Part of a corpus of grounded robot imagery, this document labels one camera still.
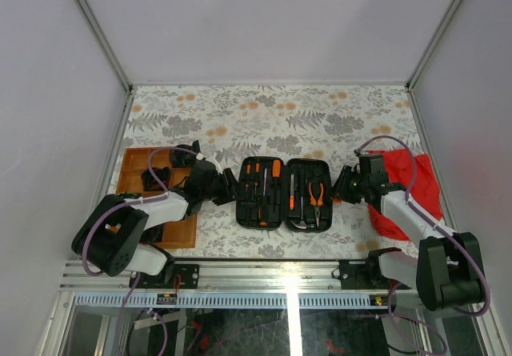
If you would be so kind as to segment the small precision screwdriver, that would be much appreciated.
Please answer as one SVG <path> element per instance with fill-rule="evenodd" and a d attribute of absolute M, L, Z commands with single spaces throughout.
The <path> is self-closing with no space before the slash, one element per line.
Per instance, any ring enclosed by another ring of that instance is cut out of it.
<path fill-rule="evenodd" d="M 251 174 L 251 164 L 246 165 L 245 169 L 245 177 L 244 177 L 244 199 L 249 200 L 250 198 L 250 174 Z"/>
<path fill-rule="evenodd" d="M 256 201 L 258 199 L 258 186 L 260 183 L 260 163 L 256 162 L 254 168 L 254 200 Z"/>

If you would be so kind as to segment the orange long-nose pliers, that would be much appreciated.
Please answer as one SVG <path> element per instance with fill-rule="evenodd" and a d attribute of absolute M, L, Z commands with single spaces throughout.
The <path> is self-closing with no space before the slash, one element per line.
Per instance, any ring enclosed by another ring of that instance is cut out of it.
<path fill-rule="evenodd" d="M 314 192 L 314 188 L 318 188 L 318 194 Z M 324 196 L 324 185 L 320 182 L 318 184 L 310 182 L 308 184 L 308 191 L 310 196 L 310 204 L 314 208 L 314 219 L 315 225 L 319 228 L 320 217 L 321 217 L 321 207 L 323 206 L 323 196 Z"/>

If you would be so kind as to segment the black orange handle screwdriver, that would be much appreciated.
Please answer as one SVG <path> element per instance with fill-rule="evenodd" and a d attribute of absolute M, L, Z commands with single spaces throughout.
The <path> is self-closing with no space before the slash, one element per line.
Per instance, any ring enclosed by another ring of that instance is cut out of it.
<path fill-rule="evenodd" d="M 260 226 L 267 226 L 267 211 L 266 211 L 266 180 L 267 180 L 268 169 L 265 168 L 263 171 L 263 192 L 260 199 L 259 209 L 258 209 L 258 223 Z"/>

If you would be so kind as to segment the black plastic tool case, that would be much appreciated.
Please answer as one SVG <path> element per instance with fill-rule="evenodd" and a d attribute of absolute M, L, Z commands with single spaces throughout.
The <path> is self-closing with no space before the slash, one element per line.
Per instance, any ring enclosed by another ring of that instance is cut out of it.
<path fill-rule="evenodd" d="M 329 165 L 323 160 L 308 159 L 308 158 L 292 158 L 288 162 L 282 159 L 281 177 L 280 177 L 280 203 L 277 207 L 272 205 L 272 189 L 271 189 L 271 174 L 273 160 L 280 159 L 276 157 L 263 157 L 253 156 L 245 158 L 242 162 L 241 172 L 239 175 L 239 194 L 236 202 L 236 220 L 240 226 L 247 229 L 259 230 L 275 230 L 284 224 L 289 230 L 295 232 L 305 233 L 320 233 L 327 231 L 331 228 L 333 223 L 333 200 L 331 199 L 331 176 Z M 254 200 L 254 165 L 256 162 L 260 163 L 260 183 L 258 186 L 258 199 Z M 244 177 L 246 165 L 251 164 L 250 174 L 250 198 L 244 199 Z M 263 192 L 263 171 L 268 169 L 266 180 L 266 211 L 267 211 L 267 226 L 260 226 L 258 223 L 258 209 L 260 199 Z M 295 213 L 294 217 L 289 217 L 289 198 L 290 198 L 290 175 L 297 176 L 297 185 L 295 193 Z M 310 196 L 308 191 L 308 184 L 322 183 L 324 185 L 323 206 L 321 207 L 321 217 L 319 228 L 315 226 L 312 230 L 296 230 L 290 224 L 291 221 L 298 222 L 300 214 L 300 201 L 301 196 L 304 197 L 304 215 L 307 224 L 314 224 L 314 208 L 310 204 Z"/>

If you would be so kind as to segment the large orange screwdriver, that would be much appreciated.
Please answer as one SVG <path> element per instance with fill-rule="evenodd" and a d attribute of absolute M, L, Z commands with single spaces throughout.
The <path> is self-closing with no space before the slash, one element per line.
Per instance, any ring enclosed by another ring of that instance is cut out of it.
<path fill-rule="evenodd" d="M 277 207 L 280 203 L 280 177 L 281 177 L 282 161 L 280 159 L 273 160 L 272 174 L 271 174 L 271 189 L 272 189 L 272 205 Z"/>

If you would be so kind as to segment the orange utility knife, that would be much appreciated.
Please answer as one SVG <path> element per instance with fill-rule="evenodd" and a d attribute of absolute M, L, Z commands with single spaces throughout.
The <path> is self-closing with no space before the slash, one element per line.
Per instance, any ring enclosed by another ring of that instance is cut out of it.
<path fill-rule="evenodd" d="M 290 175 L 290 198 L 289 198 L 289 217 L 293 218 L 295 213 L 296 201 L 295 201 L 295 193 L 296 193 L 296 185 L 297 185 L 297 176 L 295 174 Z"/>

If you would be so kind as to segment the claw hammer black handle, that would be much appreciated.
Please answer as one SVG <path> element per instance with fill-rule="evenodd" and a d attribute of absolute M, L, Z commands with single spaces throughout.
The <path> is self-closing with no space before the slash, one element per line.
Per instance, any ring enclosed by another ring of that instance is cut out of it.
<path fill-rule="evenodd" d="M 291 221 L 290 224 L 296 230 L 312 230 L 315 228 L 314 224 L 307 224 L 304 215 L 304 197 L 299 198 L 300 201 L 300 214 L 298 222 Z"/>

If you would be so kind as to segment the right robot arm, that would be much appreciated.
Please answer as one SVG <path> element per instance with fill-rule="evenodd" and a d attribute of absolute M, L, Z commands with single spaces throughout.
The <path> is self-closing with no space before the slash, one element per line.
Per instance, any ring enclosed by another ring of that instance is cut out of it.
<path fill-rule="evenodd" d="M 369 254 L 364 271 L 373 287 L 395 280 L 417 291 L 430 311 L 454 309 L 479 303 L 476 315 L 490 308 L 490 288 L 484 274 L 478 239 L 459 233 L 420 206 L 410 188 L 391 182 L 380 154 L 359 154 L 356 166 L 344 166 L 332 195 L 343 202 L 366 202 L 391 220 L 418 250 L 411 257 L 400 250 Z"/>

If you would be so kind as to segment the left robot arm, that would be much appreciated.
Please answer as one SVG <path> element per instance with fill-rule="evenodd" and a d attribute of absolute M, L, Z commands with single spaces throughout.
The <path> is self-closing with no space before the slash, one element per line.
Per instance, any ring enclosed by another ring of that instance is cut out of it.
<path fill-rule="evenodd" d="M 167 287 L 175 277 L 174 258 L 154 244 L 143 243 L 143 233 L 196 215 L 204 202 L 221 206 L 236 198 L 232 169 L 197 160 L 182 186 L 146 198 L 105 196 L 75 235 L 71 249 L 90 276 L 113 277 L 128 270 L 146 274 L 157 287 Z"/>

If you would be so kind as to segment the dark patterned rolled cloth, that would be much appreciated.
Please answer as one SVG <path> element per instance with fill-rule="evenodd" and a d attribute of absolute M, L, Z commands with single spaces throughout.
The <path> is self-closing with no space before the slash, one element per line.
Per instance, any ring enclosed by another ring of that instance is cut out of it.
<path fill-rule="evenodd" d="M 199 140 L 190 145 L 179 144 L 170 150 L 169 160 L 173 168 L 191 168 L 196 163 L 196 156 L 201 152 Z"/>

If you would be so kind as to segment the wooden compartment tray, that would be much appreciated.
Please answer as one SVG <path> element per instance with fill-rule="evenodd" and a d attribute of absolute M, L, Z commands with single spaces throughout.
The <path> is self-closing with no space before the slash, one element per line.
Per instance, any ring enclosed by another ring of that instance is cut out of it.
<path fill-rule="evenodd" d="M 125 150 L 116 194 L 136 194 L 138 197 L 153 197 L 162 193 L 162 188 L 150 176 L 149 185 L 145 186 L 142 175 L 147 171 L 147 160 L 155 147 L 128 148 Z M 152 165 L 159 170 L 168 167 L 170 173 L 165 177 L 155 171 L 168 189 L 183 186 L 184 179 L 191 168 L 173 168 L 169 160 L 169 151 L 160 151 L 153 156 Z M 179 222 L 168 222 L 144 231 L 143 242 L 152 242 L 167 250 L 195 248 L 197 215 Z"/>

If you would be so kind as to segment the aluminium front rail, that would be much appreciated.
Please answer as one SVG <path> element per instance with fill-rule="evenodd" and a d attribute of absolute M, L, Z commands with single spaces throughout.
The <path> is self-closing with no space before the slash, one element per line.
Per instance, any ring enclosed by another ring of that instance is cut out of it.
<path fill-rule="evenodd" d="M 78 305 L 240 306 L 280 308 L 296 293 L 304 308 L 377 308 L 392 281 L 376 282 L 363 261 L 234 261 L 179 259 L 174 276 L 158 285 L 145 275 L 140 282 L 128 271 L 110 277 L 88 276 L 79 261 L 69 261 L 59 289 L 74 295 Z"/>

